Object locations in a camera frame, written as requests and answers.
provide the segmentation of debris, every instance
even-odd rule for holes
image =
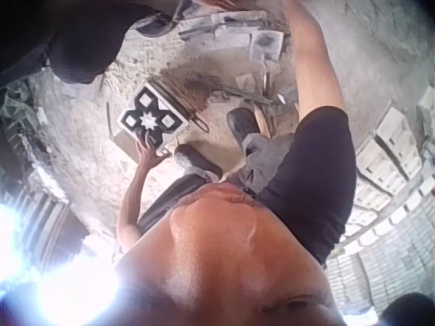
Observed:
[[[260,133],[269,139],[272,138],[271,132],[269,130],[266,121],[266,117],[264,116],[263,111],[255,104],[254,104],[254,114],[256,116],[258,127],[260,128]]]
[[[298,89],[296,86],[284,86],[278,91],[278,98],[285,105],[294,105],[298,102]]]
[[[233,48],[248,48],[251,43],[250,34],[234,34],[231,37],[211,38],[206,41],[191,41],[186,46],[189,55],[208,54],[213,51],[227,50]]]
[[[223,41],[223,37],[236,34],[250,34],[263,29],[267,25],[267,14],[263,11],[250,12],[224,12],[211,15],[207,18],[194,18],[192,28],[178,33],[183,41],[212,40]]]
[[[196,41],[206,41],[214,38],[214,26],[202,26],[195,27],[194,29],[188,29],[187,31],[182,31],[178,33],[180,39],[183,41],[191,41],[195,39]]]
[[[222,90],[224,90],[225,92],[227,92],[229,94],[241,96],[245,100],[251,100],[251,101],[258,102],[261,104],[266,104],[266,105],[273,103],[273,101],[269,98],[265,98],[261,95],[257,95],[255,93],[251,93],[251,92],[244,92],[242,90],[239,90],[238,88],[234,88],[234,87],[230,87],[230,86],[222,86]]]
[[[211,92],[207,102],[212,104],[222,104],[227,103],[230,99],[231,96],[227,92],[223,90],[215,90]]]
[[[428,86],[425,94],[417,104],[421,112],[421,119],[425,136],[435,136],[435,89]]]
[[[47,115],[46,115],[46,112],[44,111],[43,107],[37,108],[36,116],[38,117],[40,124],[48,124]]]
[[[263,75],[263,96],[269,97],[271,92],[271,73],[265,72]]]
[[[111,116],[110,116],[110,104],[106,103],[106,117],[107,117],[107,127],[109,128],[109,139],[112,141],[114,139],[114,132],[111,128]]]
[[[252,33],[249,57],[252,62],[267,66],[267,61],[279,62],[284,33],[279,31],[255,31]]]
[[[237,86],[243,91],[251,93],[255,93],[257,91],[256,80],[254,75],[251,73],[236,77],[236,83]]]
[[[251,34],[266,27],[263,20],[246,20],[246,21],[226,21],[215,29],[216,37],[229,36],[233,34]]]

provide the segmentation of black cloth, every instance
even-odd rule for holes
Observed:
[[[434,326],[435,305],[420,293],[409,293],[392,302],[376,326]]]
[[[0,88],[41,70],[52,36],[44,0],[0,1]]]
[[[127,30],[158,13],[135,3],[91,3],[72,13],[50,44],[50,64],[66,83],[90,84],[116,59]]]
[[[323,264],[345,231],[355,187],[347,115],[321,107],[301,121],[290,151],[257,200]]]

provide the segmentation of dusty floor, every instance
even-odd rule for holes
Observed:
[[[286,31],[281,2],[271,2],[256,1],[256,7],[269,12],[273,27]],[[405,39],[413,43],[408,44],[406,40],[400,43],[396,39],[389,43],[382,36],[377,14],[365,12],[367,9],[356,3],[353,0],[307,1],[324,30],[330,58],[343,88],[355,147],[364,142],[391,100],[404,110],[411,128],[419,134],[415,104],[430,81],[434,64],[433,52],[424,46],[428,35],[415,27],[412,21],[415,17],[402,12],[398,22],[406,25]],[[395,8],[402,4],[394,0],[390,5]],[[378,29],[368,28],[375,25]],[[294,83],[291,53],[290,44],[281,59],[281,71],[273,78],[276,89]],[[131,31],[117,60],[105,74],[101,91],[91,101],[71,100],[64,95],[63,86],[50,71],[36,75],[33,85],[48,117],[44,131],[53,151],[53,172],[76,215],[91,230],[113,234],[116,214],[135,171],[134,164],[109,139],[106,102],[110,103],[112,128],[117,133],[116,118],[128,105],[131,94],[150,75],[165,69],[191,67],[193,71],[206,71],[226,84],[235,85],[235,77],[244,73],[260,76],[260,70],[247,60],[246,53],[240,49],[207,53],[187,48],[178,39],[177,31],[159,39],[145,39]],[[238,105],[239,101],[210,105],[200,114],[210,126],[210,134],[191,126],[179,137],[179,142],[194,143],[227,172],[236,168],[243,163],[242,157],[226,127],[225,115]],[[280,132],[293,131],[297,115],[289,110],[284,116]],[[182,170],[172,159],[153,170],[143,192],[142,209],[181,174]]]

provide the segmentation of hand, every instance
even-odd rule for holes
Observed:
[[[139,168],[146,170],[151,170],[158,166],[161,162],[166,160],[171,156],[171,153],[165,154],[163,156],[158,156],[156,153],[156,148],[150,141],[149,132],[145,133],[144,139],[139,137],[139,141],[136,142],[137,153],[139,154]]]

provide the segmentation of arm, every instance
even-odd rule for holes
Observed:
[[[258,199],[323,264],[352,210],[355,149],[320,27],[298,0],[284,1],[294,34],[301,123]]]
[[[283,0],[294,41],[299,121],[318,107],[344,109],[337,76],[317,21],[299,0]]]
[[[122,201],[121,210],[116,222],[116,236],[124,252],[132,248],[141,237],[137,228],[137,219],[141,209],[141,197],[145,179],[151,169],[170,156],[170,154],[157,156],[156,149],[148,141],[147,135],[145,136],[145,141],[140,140],[136,143],[136,147],[140,157],[139,165]]]

